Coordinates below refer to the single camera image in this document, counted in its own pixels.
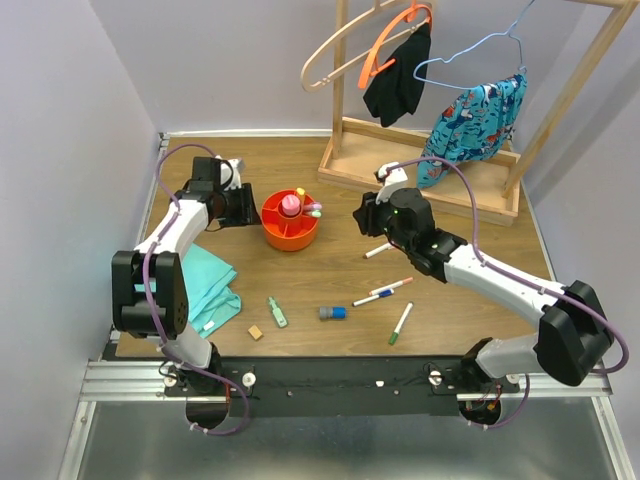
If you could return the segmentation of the orange round desk organizer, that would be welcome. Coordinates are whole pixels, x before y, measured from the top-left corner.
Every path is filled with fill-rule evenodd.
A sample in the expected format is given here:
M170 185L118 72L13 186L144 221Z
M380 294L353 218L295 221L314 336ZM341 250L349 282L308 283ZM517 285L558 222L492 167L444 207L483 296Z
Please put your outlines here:
M266 241L271 247L283 252L296 252L308 247L315 239L319 225L320 218L306 216L307 211L291 218L282 215L282 198L287 194L295 194L296 189L280 190L271 194L261 208ZM316 201L306 191L305 205L314 202Z

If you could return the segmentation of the orange pink highlighter pen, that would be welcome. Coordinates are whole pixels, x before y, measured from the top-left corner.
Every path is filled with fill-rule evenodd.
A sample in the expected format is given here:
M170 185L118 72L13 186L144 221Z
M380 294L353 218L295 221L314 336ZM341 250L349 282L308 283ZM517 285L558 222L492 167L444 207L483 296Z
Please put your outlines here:
M299 212L303 212L306 202L306 191L303 188L297 188L295 190L295 196L299 203Z

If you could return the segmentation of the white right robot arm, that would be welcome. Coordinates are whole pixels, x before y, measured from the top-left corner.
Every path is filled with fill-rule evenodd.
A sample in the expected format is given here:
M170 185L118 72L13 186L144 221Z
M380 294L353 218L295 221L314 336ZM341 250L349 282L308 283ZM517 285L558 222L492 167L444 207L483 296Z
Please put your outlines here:
M476 343L459 370L471 391L528 373L578 386L613 344L613 332L588 284L546 281L475 252L465 239L436 227L430 203L415 188L401 188L384 201L367 192L353 217L362 234L385 236L421 274L471 289L536 328L532 335Z

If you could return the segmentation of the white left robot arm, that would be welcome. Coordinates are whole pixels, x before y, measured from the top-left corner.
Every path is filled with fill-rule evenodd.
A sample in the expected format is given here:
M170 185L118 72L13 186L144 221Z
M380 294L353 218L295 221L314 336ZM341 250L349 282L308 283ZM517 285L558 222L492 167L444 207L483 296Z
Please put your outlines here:
M112 321L119 332L150 339L183 370L201 395L222 380L216 347L188 321L182 261L214 220L222 228L259 225L252 186L241 180L244 161L196 157L191 178L170 193L167 214L142 243L111 260Z

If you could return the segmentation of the brown cap white marker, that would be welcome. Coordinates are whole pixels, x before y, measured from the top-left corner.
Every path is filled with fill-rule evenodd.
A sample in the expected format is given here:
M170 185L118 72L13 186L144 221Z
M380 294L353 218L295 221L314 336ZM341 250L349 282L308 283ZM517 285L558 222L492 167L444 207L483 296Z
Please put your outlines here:
M382 252L385 252L387 250L390 250L392 248L393 248L393 245L391 243L387 242L387 243L385 243L385 244L383 244L381 246L378 246L378 247L376 247L376 248L374 248L374 249L372 249L370 251L365 252L363 254L363 258L364 259L369 259L369 258L371 258L373 256L376 256L376 255L378 255L378 254L380 254Z

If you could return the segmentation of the pink cap white marker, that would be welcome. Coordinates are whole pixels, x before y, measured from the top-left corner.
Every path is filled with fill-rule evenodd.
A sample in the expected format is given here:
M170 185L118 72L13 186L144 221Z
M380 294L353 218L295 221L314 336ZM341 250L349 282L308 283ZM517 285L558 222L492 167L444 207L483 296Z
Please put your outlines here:
M386 290L395 289L395 288L404 286L406 284L411 283L413 280L414 280L413 277L407 277L407 278L404 278L402 280L398 280L398 281L392 282L390 284L375 288L375 289L373 289L373 290L371 290L369 292L369 296L377 295L377 294L379 294L381 292L384 292Z

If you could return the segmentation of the blue cap white marker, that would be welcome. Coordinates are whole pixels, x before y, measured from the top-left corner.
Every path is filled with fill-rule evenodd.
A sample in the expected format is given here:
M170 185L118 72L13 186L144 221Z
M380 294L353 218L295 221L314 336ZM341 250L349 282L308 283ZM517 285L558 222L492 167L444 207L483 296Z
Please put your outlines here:
M373 295L370 295L370 296L368 296L366 298L356 300L356 301L352 302L352 306L353 307L359 307L361 305L365 305L367 303L376 301L378 299L389 297L389 296L393 295L394 293L395 293L395 291L394 291L393 288L386 289L386 290L380 291L378 293L375 293Z

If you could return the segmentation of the teal folded cloth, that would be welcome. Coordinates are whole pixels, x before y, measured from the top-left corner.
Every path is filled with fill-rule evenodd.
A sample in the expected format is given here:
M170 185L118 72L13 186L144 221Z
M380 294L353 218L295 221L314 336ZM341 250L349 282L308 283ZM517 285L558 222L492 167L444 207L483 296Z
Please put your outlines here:
M182 270L189 302L189 324L201 338L207 338L241 312L241 298L230 288L237 272L196 244L187 251Z

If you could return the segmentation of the grey blue cylinder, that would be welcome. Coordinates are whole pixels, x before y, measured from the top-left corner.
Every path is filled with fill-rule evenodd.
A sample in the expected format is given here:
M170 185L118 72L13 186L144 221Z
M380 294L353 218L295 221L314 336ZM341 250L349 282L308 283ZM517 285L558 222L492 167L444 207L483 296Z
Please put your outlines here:
M347 309L345 307L327 307L319 308L318 317L320 320L344 320L347 318Z

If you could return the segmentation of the small wooden block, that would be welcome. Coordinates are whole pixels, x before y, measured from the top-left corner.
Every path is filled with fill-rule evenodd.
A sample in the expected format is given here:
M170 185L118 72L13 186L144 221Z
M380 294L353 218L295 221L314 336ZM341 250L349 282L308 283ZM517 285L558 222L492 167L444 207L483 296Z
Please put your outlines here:
M248 329L248 333L254 341L259 341L264 336L263 332L260 330L260 328L257 325L252 325Z

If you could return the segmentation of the black hanging garment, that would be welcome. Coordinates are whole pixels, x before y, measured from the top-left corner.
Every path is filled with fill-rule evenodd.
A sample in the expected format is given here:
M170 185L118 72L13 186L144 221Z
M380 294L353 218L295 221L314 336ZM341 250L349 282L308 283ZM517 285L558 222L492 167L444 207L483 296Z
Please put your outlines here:
M394 63L378 73L365 91L364 103L382 127L416 112L424 83L416 80L413 73L418 64L429 59L430 47L431 27L424 24L392 52L388 60Z

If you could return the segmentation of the blue fish pattern garment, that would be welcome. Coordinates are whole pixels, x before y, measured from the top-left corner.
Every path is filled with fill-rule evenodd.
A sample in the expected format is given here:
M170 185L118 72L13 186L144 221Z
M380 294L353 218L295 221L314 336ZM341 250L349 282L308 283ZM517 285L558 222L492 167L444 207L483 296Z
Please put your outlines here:
M493 157L511 135L528 87L518 73L496 83L463 92L438 117L417 166L417 186L430 188L447 174L452 163L485 161Z

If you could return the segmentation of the orange plastic hanger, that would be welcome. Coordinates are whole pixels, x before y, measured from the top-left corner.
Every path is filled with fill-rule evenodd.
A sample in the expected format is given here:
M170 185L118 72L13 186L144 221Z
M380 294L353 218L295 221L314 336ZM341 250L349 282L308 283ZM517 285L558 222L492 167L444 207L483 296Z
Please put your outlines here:
M433 6L427 1L411 1L381 31L365 57L357 86L364 90L370 80L388 68L394 60L380 61L380 53L392 44L410 36L423 25L430 26L434 19Z

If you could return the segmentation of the beige wooden hanger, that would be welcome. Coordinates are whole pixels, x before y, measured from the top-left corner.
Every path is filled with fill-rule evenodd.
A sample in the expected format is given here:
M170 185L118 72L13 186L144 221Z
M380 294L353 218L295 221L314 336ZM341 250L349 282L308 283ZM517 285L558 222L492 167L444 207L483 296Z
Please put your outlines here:
M407 7L408 1L373 1L372 6L356 17L349 19L349 1L337 1L335 8L334 32L308 57L300 72L300 83L304 91L314 93L339 79L349 69L358 65L368 54L367 51L353 59L346 60L347 38L359 27L396 7ZM318 63L328 54L333 55L333 69L313 77Z

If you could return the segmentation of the aluminium frame rail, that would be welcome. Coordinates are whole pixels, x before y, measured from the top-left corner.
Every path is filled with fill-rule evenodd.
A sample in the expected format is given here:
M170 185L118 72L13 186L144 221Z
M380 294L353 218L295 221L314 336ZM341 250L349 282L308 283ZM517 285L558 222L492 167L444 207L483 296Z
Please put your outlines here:
M157 360L90 361L85 369L79 401L58 473L60 479L81 477L84 457L98 406L102 403L163 401Z

